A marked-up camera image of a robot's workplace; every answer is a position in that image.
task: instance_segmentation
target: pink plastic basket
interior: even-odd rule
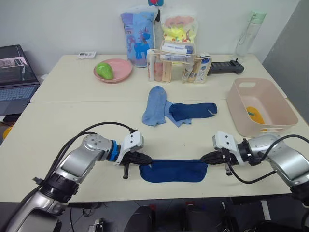
[[[236,79],[226,101],[238,132],[245,137],[283,131],[298,122],[286,99],[276,86],[266,79]],[[265,124],[250,118],[247,112],[249,106],[259,111]]]

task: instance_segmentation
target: laptop keyboard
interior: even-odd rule
[[[0,101],[29,98],[34,89],[35,86],[0,89]]]

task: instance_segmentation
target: light blue sock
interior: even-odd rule
[[[177,127],[180,127],[180,125],[182,123],[185,123],[185,124],[191,124],[191,119],[185,119],[185,120],[180,120],[180,121],[176,121],[174,118],[173,118],[173,115],[169,112],[169,108],[170,106],[173,105],[173,103],[169,102],[169,101],[166,101],[166,104],[165,104],[165,109],[164,109],[164,115],[166,117],[168,117]]]
[[[148,126],[165,123],[166,92],[161,86],[153,87],[148,95],[147,108],[141,121]]]

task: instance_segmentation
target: laptop screen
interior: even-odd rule
[[[0,86],[37,82],[20,45],[0,47]]]

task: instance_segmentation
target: black remote control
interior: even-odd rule
[[[240,74],[244,70],[244,67],[238,63],[237,60],[231,60],[230,62],[213,62],[208,71],[208,74],[213,73],[236,73]]]

